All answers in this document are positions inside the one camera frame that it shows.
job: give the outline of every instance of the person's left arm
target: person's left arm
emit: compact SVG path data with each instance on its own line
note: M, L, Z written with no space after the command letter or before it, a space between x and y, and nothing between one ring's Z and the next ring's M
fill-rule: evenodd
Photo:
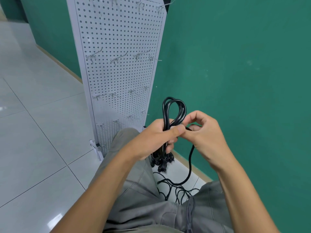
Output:
M170 152L177 137L184 133L185 127L178 125L169 131L162 130L163 119L157 119L125 145L51 233L101 233L135 162L145 159L167 141L169 145L166 152Z

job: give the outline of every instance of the pegboard frame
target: pegboard frame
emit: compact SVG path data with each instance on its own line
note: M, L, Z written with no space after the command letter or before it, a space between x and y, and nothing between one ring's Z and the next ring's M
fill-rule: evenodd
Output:
M163 0L146 0L146 1L151 1L155 3L155 5L160 6L163 5L164 2ZM101 129L100 127L97 127L96 121L95 121L95 115L94 115L94 110L93 110L93 101L92 100L92 95L89 87L89 79L88 79L88 73L87 73L87 66L86 66L86 60L85 60L85 53L83 50L83 45L82 45L82 39L81 39L81 34L80 34L80 27L79 27L79 22L78 22L78 14L76 10L76 1L75 0L67 0L67 5L68 5L68 11L70 15L70 20L72 24L72 31L73 31L73 36L74 36L74 41L76 45L76 51L78 55L78 61L79 61L79 66L80 66L80 72L82 76L82 82L83 82L83 87L84 87L84 92L86 96L86 102L88 106L88 110L90 113L90 119L91 119L91 125L93 128L93 134L94 134L94 141L96 144L99 143L99 138L98 138L98 129ZM157 45L157 50L156 50L156 55L155 58L157 59L159 56L159 51L160 51L160 46L161 46L161 40L162 40L162 35L163 35L163 30L164 30L164 23L166 19L166 11L163 11L163 18L162 18L162 25L161 25L161 30L159 34L159 40L158 40L158 45ZM154 76L155 76L155 71L156 71L156 66L157 66L157 61L155 61L154 66L153 66L153 73L152 73L152 78L151 78L151 83L150 83L150 88L149 88L149 93L148 93L148 99L147 99L147 105L146 105L146 112L144 115L144 120L143 124L141 127L135 127L136 129L140 131L143 130L143 126L145 125L146 122L146 117L148 113L148 107L149 107L149 102L150 102L150 97L151 97L151 91L152 91L152 86L153 86L153 81L154 81Z

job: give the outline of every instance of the bundled black cable on floor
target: bundled black cable on floor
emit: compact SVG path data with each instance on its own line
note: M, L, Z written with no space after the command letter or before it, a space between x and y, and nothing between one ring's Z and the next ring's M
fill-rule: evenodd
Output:
M177 103L177 105L179 107L179 112L178 112L177 117L171 123L169 123L169 107L173 103ZM172 126L177 126L177 125L182 123L182 121L186 117L187 108L186 108L186 105L185 105L185 103L183 101L175 99L173 97L167 97L163 101L163 103L162 103L162 112L163 112L163 119L164 119L163 131L167 131ZM151 166L152 167L154 167L154 165L159 166L158 167L158 171L159 172L154 172L154 173L158 173L158 174L162 175L160 172L166 172L167 163L168 162L171 163L172 161L174 161L174 155L172 153L166 154L166 152L165 152L166 147L167 147L167 143L163 144L158 150L156 150L154 153L151 154ZM165 178L165 176L163 176L163 175L162 176L164 177L164 179L161 180L161 181L158 181L158 184L163 182L163 183L166 183L166 184L169 185L169 193L168 193L167 196L165 196L164 193L160 192L161 194L163 194L165 196L165 200L168 199L172 187L176 187L176 190L175 190L175 194L176 194L176 197L177 197L176 198L176 202L177 201L179 202L178 194L179 194L180 191L184 192L184 194L183 194L183 196L181 198L181 201L182 201L182 199L183 199L183 197L185 195L187 195L188 197L191 196L190 192L192 190L189 190L189 191L185 190L184 187L182 186L182 184L186 183L189 180L190 175L191 175L191 169L192 169L191 156L192 156L193 150L194 150L194 145L192 145L191 151L189 153L189 173L188 173L188 176L186 177L186 179L184 181L182 181L181 183L174 183L170 179Z

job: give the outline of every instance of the person's right arm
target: person's right arm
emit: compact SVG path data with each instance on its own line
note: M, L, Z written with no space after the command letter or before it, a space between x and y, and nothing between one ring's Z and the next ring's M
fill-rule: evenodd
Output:
M236 233L279 233L246 172L229 149L218 122L201 111L189 113L181 137L190 141L217 172Z

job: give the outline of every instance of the person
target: person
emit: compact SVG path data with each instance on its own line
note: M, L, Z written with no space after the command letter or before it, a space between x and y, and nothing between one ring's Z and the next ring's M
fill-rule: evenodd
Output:
M192 131L185 129L189 124ZM150 154L165 142L170 152L178 137L190 141L219 177L181 205L160 199L150 166ZM217 121L201 111L168 131L162 119L141 133L119 131L88 189L51 232L103 231L279 232Z

